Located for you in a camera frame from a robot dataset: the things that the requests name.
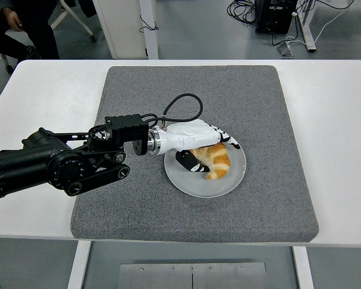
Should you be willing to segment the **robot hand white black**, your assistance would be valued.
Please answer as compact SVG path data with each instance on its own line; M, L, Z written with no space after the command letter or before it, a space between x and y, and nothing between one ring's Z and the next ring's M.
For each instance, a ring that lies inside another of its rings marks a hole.
M205 172L206 179L220 179L230 169L225 143L240 149L239 143L222 129L200 119L174 123L150 130L153 137L151 154L164 154L174 149L176 160L190 172Z

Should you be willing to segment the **person's hand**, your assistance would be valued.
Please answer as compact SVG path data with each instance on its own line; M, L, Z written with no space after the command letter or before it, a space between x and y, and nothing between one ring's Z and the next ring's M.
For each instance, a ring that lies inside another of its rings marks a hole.
M14 10L12 10L10 7L4 7L1 11L12 30L17 32L24 30L22 21L19 19L17 13Z

